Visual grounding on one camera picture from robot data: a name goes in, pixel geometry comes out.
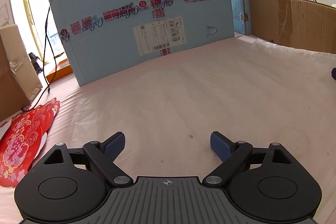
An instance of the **brown stain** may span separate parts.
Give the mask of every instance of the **brown stain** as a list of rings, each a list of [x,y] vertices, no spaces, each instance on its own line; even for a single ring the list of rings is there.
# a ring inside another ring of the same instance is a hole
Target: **brown stain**
[[[298,161],[309,154],[310,140],[304,130],[283,127],[276,134],[274,141],[281,143]]]

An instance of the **black knob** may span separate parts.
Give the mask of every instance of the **black knob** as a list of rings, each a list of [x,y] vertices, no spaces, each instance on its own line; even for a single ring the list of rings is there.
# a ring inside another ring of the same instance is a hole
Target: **black knob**
[[[336,68],[331,71],[331,76],[336,80]]]
[[[21,215],[38,222],[67,222],[95,210],[107,195],[92,172],[74,166],[65,144],[55,145],[17,185]]]
[[[262,165],[233,178],[228,191],[235,205],[255,219],[297,222],[313,216],[321,188],[280,144],[270,144]]]

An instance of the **circular cap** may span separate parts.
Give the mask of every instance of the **circular cap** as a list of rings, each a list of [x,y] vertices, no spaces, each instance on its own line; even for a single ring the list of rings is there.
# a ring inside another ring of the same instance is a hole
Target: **circular cap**
[[[39,193],[48,199],[67,198],[76,190],[76,181],[63,177],[47,179],[39,186]]]
[[[222,179],[218,176],[208,176],[205,181],[210,184],[218,184],[222,182]]]
[[[130,181],[130,178],[127,176],[117,176],[113,181],[118,184],[126,184]]]
[[[290,179],[282,177],[270,177],[258,183],[259,191],[269,198],[290,198],[297,191],[296,184]]]

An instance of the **brown cardboard box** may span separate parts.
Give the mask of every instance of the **brown cardboard box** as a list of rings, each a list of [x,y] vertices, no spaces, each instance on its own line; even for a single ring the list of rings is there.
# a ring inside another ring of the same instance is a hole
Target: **brown cardboard box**
[[[278,45],[336,54],[336,9],[308,0],[250,0],[252,31]]]
[[[0,121],[29,105],[41,88],[17,25],[0,28]]]

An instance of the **shipping label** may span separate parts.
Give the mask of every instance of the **shipping label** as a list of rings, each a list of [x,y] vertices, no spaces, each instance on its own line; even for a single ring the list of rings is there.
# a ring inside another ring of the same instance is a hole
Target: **shipping label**
[[[133,28],[140,55],[160,51],[170,53],[170,48],[186,43],[182,17],[162,19]]]

